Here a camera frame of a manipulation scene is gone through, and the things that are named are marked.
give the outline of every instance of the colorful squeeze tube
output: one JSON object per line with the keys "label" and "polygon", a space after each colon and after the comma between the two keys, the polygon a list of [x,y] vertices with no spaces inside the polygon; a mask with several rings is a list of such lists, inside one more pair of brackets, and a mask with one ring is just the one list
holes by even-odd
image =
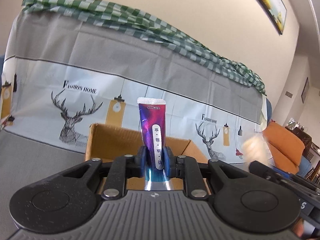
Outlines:
{"label": "colorful squeeze tube", "polygon": [[145,190],[173,190],[164,171],[165,101],[138,98],[142,139],[147,147]]}

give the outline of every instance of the orange cushion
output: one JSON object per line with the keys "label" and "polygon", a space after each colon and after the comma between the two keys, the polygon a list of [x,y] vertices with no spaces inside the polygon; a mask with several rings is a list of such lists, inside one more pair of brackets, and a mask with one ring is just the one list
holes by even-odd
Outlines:
{"label": "orange cushion", "polygon": [[283,155],[290,159],[295,165],[300,165],[305,146],[297,136],[275,122],[270,122],[262,133],[267,141]]}
{"label": "orange cushion", "polygon": [[277,168],[292,174],[296,174],[299,171],[299,167],[284,156],[276,147],[270,143],[268,143],[268,146]]}

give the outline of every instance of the plaid fabric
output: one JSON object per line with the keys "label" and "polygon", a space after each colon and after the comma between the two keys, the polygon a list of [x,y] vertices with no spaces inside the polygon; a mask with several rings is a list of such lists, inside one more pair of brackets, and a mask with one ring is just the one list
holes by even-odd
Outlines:
{"label": "plaid fabric", "polygon": [[161,19],[139,9],[103,0],[23,0],[23,11],[50,11],[138,39],[159,43],[218,74],[265,95],[261,78],[244,64],[228,60]]}

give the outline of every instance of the picture frame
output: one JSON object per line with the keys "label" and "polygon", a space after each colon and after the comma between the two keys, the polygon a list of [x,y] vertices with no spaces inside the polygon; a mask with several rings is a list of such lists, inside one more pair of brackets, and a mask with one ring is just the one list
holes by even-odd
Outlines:
{"label": "picture frame", "polygon": [[309,87],[310,87],[309,78],[307,78],[306,83],[304,84],[304,87],[303,87],[302,94],[301,94],[301,99],[302,99],[302,103],[303,104],[306,101],[306,97],[307,97],[307,94],[308,94],[308,91],[309,91]]}
{"label": "picture frame", "polygon": [[282,0],[258,0],[280,35],[283,34],[287,9]]}

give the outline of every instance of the tube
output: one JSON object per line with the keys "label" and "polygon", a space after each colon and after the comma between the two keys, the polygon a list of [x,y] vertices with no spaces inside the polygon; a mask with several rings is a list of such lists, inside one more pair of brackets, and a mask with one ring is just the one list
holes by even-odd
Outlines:
{"label": "tube", "polygon": [[147,147],[145,190],[173,190],[164,171],[165,101],[138,98],[142,139]]}

